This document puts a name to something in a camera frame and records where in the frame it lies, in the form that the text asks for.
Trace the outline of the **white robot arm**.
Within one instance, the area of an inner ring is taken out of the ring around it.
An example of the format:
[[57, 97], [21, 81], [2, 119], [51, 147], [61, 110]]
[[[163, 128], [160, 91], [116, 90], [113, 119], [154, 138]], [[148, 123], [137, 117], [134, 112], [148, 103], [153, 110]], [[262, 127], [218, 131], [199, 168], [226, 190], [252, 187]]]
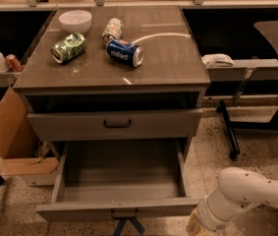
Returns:
[[217, 177], [217, 188], [192, 211], [186, 226], [188, 236], [213, 236], [260, 205], [278, 209], [278, 180], [238, 167], [225, 168]]

